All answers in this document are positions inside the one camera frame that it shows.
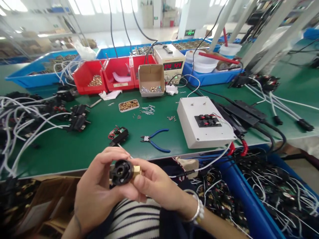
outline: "silver bracelet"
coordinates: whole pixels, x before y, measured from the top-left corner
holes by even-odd
[[[193,198],[195,198],[198,202],[197,211],[196,211],[195,215],[190,220],[185,221],[185,222],[194,222],[194,224],[198,225],[198,223],[202,219],[204,219],[204,205],[203,205],[202,201],[199,199],[197,193],[195,193],[193,190],[185,189],[184,192],[192,193]]]

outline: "blue pliers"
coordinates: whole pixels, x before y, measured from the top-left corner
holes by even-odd
[[[141,142],[150,142],[151,145],[154,146],[154,148],[156,148],[158,151],[161,151],[163,153],[170,153],[170,150],[167,150],[167,149],[162,149],[160,147],[158,147],[156,144],[154,144],[150,138],[153,138],[155,135],[157,135],[158,133],[160,132],[164,132],[164,131],[169,131],[169,129],[160,129],[158,131],[156,131],[154,134],[152,134],[151,136],[141,136],[142,139],[144,140],[141,140]]]

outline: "red storage bin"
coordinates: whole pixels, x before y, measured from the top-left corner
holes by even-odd
[[[155,59],[152,55],[148,55],[149,58],[149,64],[157,64],[155,62]],[[145,60],[145,55],[140,55],[140,56],[133,56],[132,60],[132,67],[131,67],[131,75],[133,76],[134,79],[134,85],[135,88],[140,88],[140,81],[139,81],[139,66],[144,65],[144,60]]]
[[[100,62],[103,64],[105,60],[85,61],[75,72],[73,72],[74,82],[79,94],[92,95],[99,94],[103,91],[108,92]],[[88,86],[95,75],[101,76],[102,85]]]
[[[132,68],[132,57],[119,57],[106,59],[103,63],[104,70],[102,70],[107,89],[114,90],[131,90],[134,89],[134,79],[132,72],[129,73],[128,67]],[[131,80],[128,82],[117,82],[113,77],[113,72],[118,76],[129,76]]]

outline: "hand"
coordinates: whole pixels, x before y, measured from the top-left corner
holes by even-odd
[[[107,147],[93,159],[83,174],[77,185],[72,219],[73,224],[79,229],[80,236],[100,225],[112,208],[125,197],[143,198],[131,183],[109,189],[112,161],[129,157],[129,153],[124,149]]]
[[[142,170],[142,175],[137,175],[133,182],[136,189],[153,198],[166,210],[182,211],[185,206],[185,199],[192,198],[192,196],[180,189],[156,164],[143,159],[129,159],[129,161],[131,161],[133,165],[140,165]]]

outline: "workbench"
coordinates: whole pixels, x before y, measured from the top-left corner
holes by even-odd
[[[310,42],[310,40],[302,40],[294,49],[300,49]],[[314,49],[312,46],[306,48],[306,50],[312,49]],[[291,63],[305,64],[310,62],[314,56],[315,52],[298,53],[286,56],[283,61],[290,59]],[[55,85],[26,90],[12,82],[4,80],[6,76],[25,65],[26,64],[0,66],[0,95],[12,91],[19,91],[30,92],[32,94],[37,93],[42,97],[49,97],[56,92],[57,86]],[[281,78],[281,85],[274,93],[276,96],[319,107],[318,69],[309,69],[279,62],[272,71],[272,74]],[[203,89],[229,97],[232,100],[243,100],[248,104],[260,101],[260,98],[255,96],[246,87],[241,89],[228,89],[227,87],[228,84],[224,84],[205,86]],[[122,146],[133,157],[152,160],[217,150],[214,148],[188,149],[176,112],[178,106],[176,102],[178,102],[181,97],[186,97],[191,91],[187,87],[179,88],[179,91],[186,91],[186,93],[179,93],[174,96],[165,94],[159,98],[142,98],[139,91],[135,89],[132,91],[124,91],[115,100],[100,102],[94,108],[90,109],[90,113],[87,114],[87,119],[91,124],[88,125],[84,131],[67,133],[65,130],[54,129],[41,135],[35,141],[35,143],[40,145],[40,148],[33,149],[29,147],[23,153],[18,164],[17,174],[21,175],[21,177],[31,177],[86,169],[96,154],[109,145],[110,140],[108,139],[108,134],[116,125],[124,126],[128,129],[129,137]],[[205,92],[202,93],[217,102],[227,104],[227,101],[221,97]],[[69,109],[76,104],[90,105],[99,98],[99,96],[79,96],[75,101],[68,103],[66,106]],[[137,99],[141,107],[147,107],[148,105],[155,106],[154,115],[141,114],[141,119],[137,119],[140,112],[139,109],[120,113],[118,104],[132,99]],[[282,126],[279,126],[279,129],[286,135],[287,139],[319,135],[318,111],[290,103],[287,103],[287,106],[298,115],[304,116],[304,118],[315,127],[312,132],[304,132],[285,113],[277,110],[278,115],[284,122]],[[273,115],[270,104],[264,102],[258,104],[256,108],[266,113],[269,116],[268,121],[272,123]],[[167,117],[171,116],[175,116],[177,120],[175,122],[173,120],[169,121]],[[151,135],[156,130],[162,128],[168,128],[169,131],[156,135],[153,141],[161,148],[171,150],[170,153],[162,153],[156,150],[150,143],[140,142],[140,136]],[[277,133],[270,129],[268,131],[274,136],[276,141],[281,140]],[[269,141],[268,138],[253,129],[249,130],[246,134],[245,140],[248,145],[264,144]],[[13,161],[19,153],[21,146],[22,142],[18,141],[13,157],[9,160],[10,167],[12,167]]]

